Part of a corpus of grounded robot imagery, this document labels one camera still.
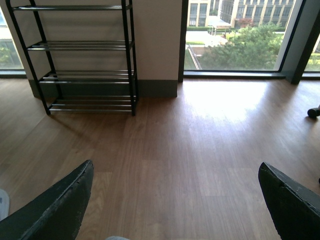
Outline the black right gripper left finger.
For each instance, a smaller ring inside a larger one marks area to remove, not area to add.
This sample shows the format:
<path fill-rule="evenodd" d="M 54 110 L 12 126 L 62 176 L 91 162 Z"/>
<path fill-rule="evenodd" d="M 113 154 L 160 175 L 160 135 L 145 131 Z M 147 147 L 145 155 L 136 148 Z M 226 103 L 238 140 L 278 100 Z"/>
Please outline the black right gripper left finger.
<path fill-rule="evenodd" d="M 94 166 L 84 161 L 0 222 L 2 240 L 74 240 L 91 196 Z"/>

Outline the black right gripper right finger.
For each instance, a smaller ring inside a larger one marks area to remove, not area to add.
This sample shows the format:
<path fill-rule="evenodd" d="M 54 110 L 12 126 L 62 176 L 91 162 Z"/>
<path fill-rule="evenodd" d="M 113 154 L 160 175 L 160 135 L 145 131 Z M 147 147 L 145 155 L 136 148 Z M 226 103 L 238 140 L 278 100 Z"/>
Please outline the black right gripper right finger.
<path fill-rule="evenodd" d="M 320 196 L 271 164 L 263 162 L 258 181 L 275 229 L 282 240 L 320 238 Z"/>

